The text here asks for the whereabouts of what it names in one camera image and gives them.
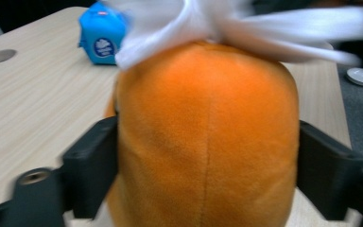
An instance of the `plush toy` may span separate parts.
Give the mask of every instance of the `plush toy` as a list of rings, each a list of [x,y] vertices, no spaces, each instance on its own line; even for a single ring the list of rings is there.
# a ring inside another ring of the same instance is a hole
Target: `plush toy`
[[[250,17],[243,3],[112,1],[132,24],[107,111],[119,116],[119,172],[107,197],[115,226],[285,225],[299,102],[278,61],[352,63],[317,46],[363,37],[363,9]]]

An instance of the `wooden table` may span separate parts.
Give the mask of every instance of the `wooden table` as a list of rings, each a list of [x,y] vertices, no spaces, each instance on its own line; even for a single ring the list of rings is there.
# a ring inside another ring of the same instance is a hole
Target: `wooden table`
[[[10,184],[30,169],[61,165],[60,156],[101,119],[117,74],[115,66],[92,65],[77,48],[78,17],[69,8],[0,36],[0,50],[16,55],[0,62],[0,202]],[[336,65],[325,61],[287,64],[299,87],[301,119],[350,146]],[[112,226],[105,210],[94,222]],[[297,191],[287,226],[352,226],[322,220]]]

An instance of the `white plush ears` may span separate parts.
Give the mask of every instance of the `white plush ears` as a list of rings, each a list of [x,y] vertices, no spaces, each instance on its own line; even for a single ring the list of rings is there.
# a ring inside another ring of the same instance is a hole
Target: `white plush ears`
[[[300,9],[255,16],[251,0],[107,0],[130,17],[116,62],[122,69],[196,40],[228,44],[276,61],[358,64],[327,42],[363,39],[363,8]]]

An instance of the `white dish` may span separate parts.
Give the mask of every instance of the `white dish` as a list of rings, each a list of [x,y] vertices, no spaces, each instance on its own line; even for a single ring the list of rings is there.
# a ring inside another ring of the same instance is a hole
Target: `white dish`
[[[347,78],[349,79],[349,81],[363,86],[363,69],[351,68],[347,70]]]

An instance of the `seam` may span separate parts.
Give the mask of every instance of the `seam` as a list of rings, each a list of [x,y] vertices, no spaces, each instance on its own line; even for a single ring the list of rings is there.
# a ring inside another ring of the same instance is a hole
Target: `seam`
[[[208,194],[208,167],[211,160],[210,152],[209,152],[209,142],[210,142],[210,135],[209,135],[209,129],[210,129],[210,123],[211,123],[211,108],[212,108],[212,96],[209,97],[209,108],[208,108],[208,116],[207,116],[207,128],[206,131],[207,137],[206,137],[206,163],[205,163],[205,173],[204,173],[204,183],[203,183],[203,198],[202,198],[202,205],[199,209],[199,227],[203,226],[203,217],[204,212],[206,209],[206,203],[207,203],[207,194]]]

